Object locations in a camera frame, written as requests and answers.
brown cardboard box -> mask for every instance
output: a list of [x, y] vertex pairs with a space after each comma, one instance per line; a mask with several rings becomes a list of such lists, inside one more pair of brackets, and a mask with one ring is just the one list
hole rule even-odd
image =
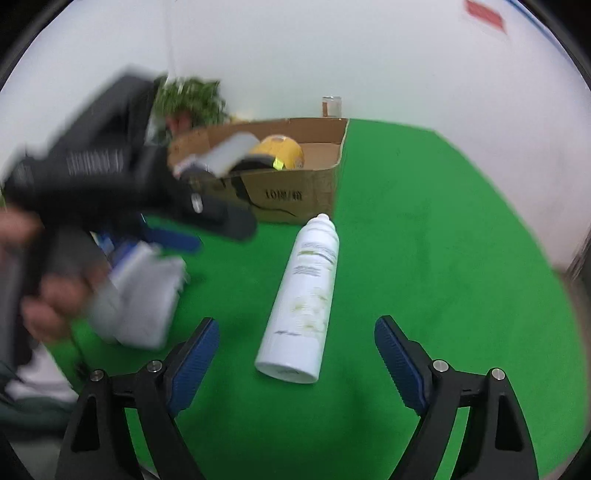
[[259, 140], [272, 134], [291, 137], [304, 151], [301, 170], [242, 172], [193, 179], [193, 184], [204, 193], [250, 205], [263, 222], [306, 223], [319, 213], [332, 215], [347, 125], [346, 119], [291, 118], [199, 128], [173, 141], [168, 164], [174, 167], [190, 154], [204, 154], [236, 132], [250, 132]]

yellow object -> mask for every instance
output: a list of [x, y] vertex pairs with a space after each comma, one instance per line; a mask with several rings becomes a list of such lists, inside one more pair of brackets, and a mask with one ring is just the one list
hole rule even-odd
[[269, 155], [275, 159], [273, 167], [293, 169], [304, 166], [304, 151], [298, 142], [285, 135], [269, 135], [249, 155]]

green table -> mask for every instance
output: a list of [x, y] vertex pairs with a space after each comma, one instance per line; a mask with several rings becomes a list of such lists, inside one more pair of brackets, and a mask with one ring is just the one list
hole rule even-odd
[[[384, 480], [417, 424], [374, 346], [383, 314], [455, 368], [501, 367], [515, 388], [541, 474], [583, 438], [584, 353], [561, 285], [535, 242], [470, 162], [437, 134], [351, 121], [334, 216], [340, 255], [320, 381], [287, 384], [253, 366], [296, 226], [260, 225], [236, 244], [202, 235], [169, 347], [202, 317], [221, 346], [177, 422], [208, 480]], [[162, 358], [77, 335], [110, 374]], [[72, 375], [69, 345], [53, 349]], [[449, 478], [467, 411], [456, 420], [439, 478]], [[134, 412], [141, 459], [150, 462]]]

silver screw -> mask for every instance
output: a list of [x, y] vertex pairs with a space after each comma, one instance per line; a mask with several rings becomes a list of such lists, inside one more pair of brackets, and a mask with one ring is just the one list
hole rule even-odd
[[497, 380], [504, 380], [505, 379], [505, 372], [500, 368], [493, 368], [491, 375], [496, 378]]
[[195, 213], [201, 213], [203, 211], [203, 200], [201, 199], [201, 195], [193, 193], [191, 195], [191, 203], [193, 204], [193, 210], [195, 210]]
[[447, 372], [449, 365], [445, 360], [435, 360], [433, 362], [433, 368], [438, 372]]
[[90, 374], [90, 381], [98, 382], [99, 380], [102, 380], [104, 376], [105, 372], [103, 372], [102, 370], [95, 370]]
[[160, 360], [152, 360], [146, 368], [148, 369], [148, 372], [155, 374], [162, 370], [162, 362]]

white cylinder in box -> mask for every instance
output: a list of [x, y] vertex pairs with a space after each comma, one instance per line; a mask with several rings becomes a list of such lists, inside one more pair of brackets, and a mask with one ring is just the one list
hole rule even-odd
[[295, 238], [255, 360], [265, 375], [314, 383], [320, 374], [339, 237], [328, 215], [310, 220]]

